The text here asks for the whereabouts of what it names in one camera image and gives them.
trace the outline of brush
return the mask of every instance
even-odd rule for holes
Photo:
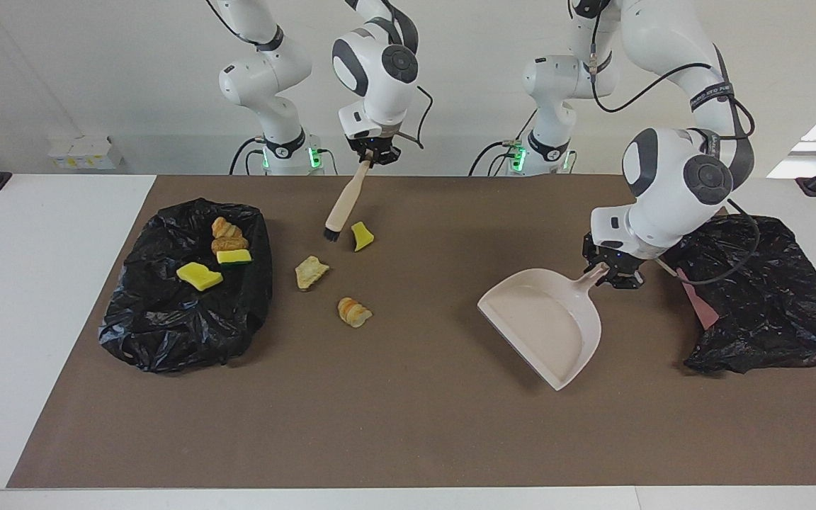
[[[339,200],[336,201],[336,205],[327,218],[327,229],[323,232],[327,241],[337,242],[346,223],[349,222],[349,216],[354,209],[354,203],[357,203],[357,198],[361,194],[363,178],[367,176],[367,171],[370,170],[371,164],[372,161],[369,159],[362,161],[352,180],[346,184],[346,187],[342,190],[342,194],[339,195]]]

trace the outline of black garbage bag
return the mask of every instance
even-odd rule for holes
[[[219,271],[213,220],[226,217],[250,242],[251,264],[223,268],[200,293],[175,271],[198,262]],[[160,210],[124,261],[100,327],[100,345],[146,372],[226,364],[250,346],[272,298],[273,264],[260,210],[204,199]]]
[[[684,362],[698,372],[816,367],[816,270],[780,220],[756,219],[761,244],[748,264],[723,281],[693,288],[719,316]],[[711,280],[735,267],[753,239],[747,217],[715,217],[664,258],[687,280]]]

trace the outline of brown mat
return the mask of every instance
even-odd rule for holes
[[[621,178],[371,177],[357,254],[322,235],[345,183],[159,177],[120,261],[159,208],[258,206],[268,323],[229,367],[140,373],[97,344],[117,263],[9,487],[816,485],[816,370],[684,372],[696,319],[652,265],[636,293],[594,291],[599,351],[558,393],[476,310],[516,271],[580,274],[590,210],[631,201]],[[304,294],[309,254],[334,270]],[[346,295],[375,313],[362,329],[336,315]]]

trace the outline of white dustpan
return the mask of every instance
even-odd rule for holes
[[[601,264],[575,281],[554,271],[522,271],[492,288],[477,307],[554,390],[562,390],[600,342],[600,316],[587,293],[606,272]]]

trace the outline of croissant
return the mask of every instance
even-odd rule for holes
[[[353,298],[343,297],[339,301],[339,319],[351,327],[362,327],[367,319],[373,317],[373,313],[367,310],[361,303],[353,300]]]
[[[213,253],[216,254],[220,251],[236,251],[236,249],[247,249],[249,248],[249,243],[247,239],[243,237],[223,237],[219,239],[214,239],[213,245],[210,246],[213,250]]]
[[[237,228],[235,225],[229,223],[229,220],[226,220],[224,217],[217,217],[217,219],[213,222],[213,236],[216,239],[224,238],[224,237],[243,237],[244,233],[241,232],[240,228]]]

